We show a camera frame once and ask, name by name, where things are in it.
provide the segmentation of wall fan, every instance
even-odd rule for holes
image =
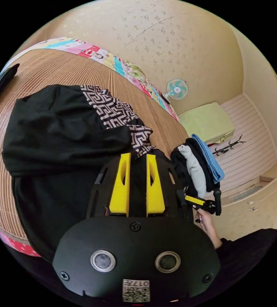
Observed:
[[[164,97],[168,100],[169,97],[175,100],[183,99],[189,92],[189,87],[186,81],[182,79],[172,79],[166,85],[166,94]]]

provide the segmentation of floral wallpaper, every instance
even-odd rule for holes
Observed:
[[[47,24],[43,35],[79,38],[109,50],[140,67],[164,93],[169,80],[184,79],[189,94],[172,100],[178,115],[242,92],[242,57],[229,25],[183,1],[93,1]]]

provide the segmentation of colorful quilt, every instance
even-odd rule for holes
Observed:
[[[161,98],[161,93],[156,87],[146,78],[143,71],[132,63],[124,61],[117,56],[113,55],[109,51],[106,51],[98,46],[86,43],[80,39],[60,37],[53,38],[47,41],[37,43],[28,49],[20,52],[15,57],[10,59],[1,73],[6,69],[12,62],[16,61],[23,54],[33,49],[55,49],[77,54],[82,57],[86,57],[101,63],[110,69],[116,71],[118,74],[125,77],[133,85],[138,87],[147,96],[156,101],[164,110],[166,110],[176,121],[179,119],[174,109]]]

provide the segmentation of sticker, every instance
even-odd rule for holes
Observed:
[[[150,283],[148,280],[124,279],[122,282],[122,299],[124,302],[150,302]]]

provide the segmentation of coat rack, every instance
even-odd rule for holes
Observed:
[[[241,141],[243,135],[240,136],[240,138],[231,144],[231,141],[228,142],[228,146],[221,148],[221,149],[217,149],[215,148],[215,151],[213,152],[213,154],[216,154],[217,156],[219,156],[219,153],[226,153],[227,151],[229,151],[229,149],[234,149],[233,146],[236,144],[240,144],[240,143],[246,143],[246,141]]]

